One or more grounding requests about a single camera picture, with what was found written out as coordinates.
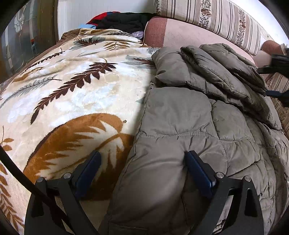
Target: striped cushion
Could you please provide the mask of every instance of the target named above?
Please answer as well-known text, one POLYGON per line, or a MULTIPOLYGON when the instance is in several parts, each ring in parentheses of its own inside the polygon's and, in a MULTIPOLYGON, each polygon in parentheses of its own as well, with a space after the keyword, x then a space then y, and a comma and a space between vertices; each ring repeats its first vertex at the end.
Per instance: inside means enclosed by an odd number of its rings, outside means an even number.
POLYGON ((264 29, 228 0, 155 0, 158 15, 205 28, 256 55, 264 29))

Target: black cable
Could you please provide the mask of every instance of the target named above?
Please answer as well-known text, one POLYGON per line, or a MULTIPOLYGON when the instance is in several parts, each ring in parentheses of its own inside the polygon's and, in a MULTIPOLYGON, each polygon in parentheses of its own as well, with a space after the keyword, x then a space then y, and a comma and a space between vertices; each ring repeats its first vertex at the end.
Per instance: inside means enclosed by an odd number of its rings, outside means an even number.
POLYGON ((32 194, 44 202, 51 210, 55 211, 60 218, 71 228, 69 217, 43 192, 41 192, 14 164, 8 154, 0 146, 0 161, 8 169, 8 171, 32 194))

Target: metal bolt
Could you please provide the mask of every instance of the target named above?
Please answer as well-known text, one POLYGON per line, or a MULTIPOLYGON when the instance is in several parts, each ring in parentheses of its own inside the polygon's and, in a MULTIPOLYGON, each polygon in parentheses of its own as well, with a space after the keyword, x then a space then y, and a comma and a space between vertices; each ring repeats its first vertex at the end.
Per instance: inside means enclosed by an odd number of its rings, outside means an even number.
POLYGON ((65 179, 69 179, 71 177, 71 173, 65 173, 64 175, 63 175, 63 178, 65 178, 65 179))
POLYGON ((251 181, 251 177, 248 176, 248 175, 246 175, 246 176, 245 176, 245 180, 248 181, 248 182, 250 182, 250 181, 251 181))
POLYGON ((43 177, 39 177, 39 178, 37 179, 37 182, 40 183, 40 182, 43 181, 43 179, 44 179, 43 177))
POLYGON ((217 172, 216 176, 220 179, 224 178, 224 174, 222 172, 217 172))

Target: beige leaf-patterned blanket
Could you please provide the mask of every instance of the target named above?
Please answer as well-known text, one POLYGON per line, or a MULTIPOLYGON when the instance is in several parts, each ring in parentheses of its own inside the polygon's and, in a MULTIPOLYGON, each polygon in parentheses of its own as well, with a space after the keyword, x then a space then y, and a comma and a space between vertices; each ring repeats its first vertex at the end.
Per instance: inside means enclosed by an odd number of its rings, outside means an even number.
MULTIPOLYGON (((120 30, 81 29, 0 96, 0 144, 33 183, 72 172, 94 149, 101 153, 81 201, 96 228, 132 146, 156 50, 120 30)), ((20 234, 29 197, 0 163, 0 208, 20 234)))

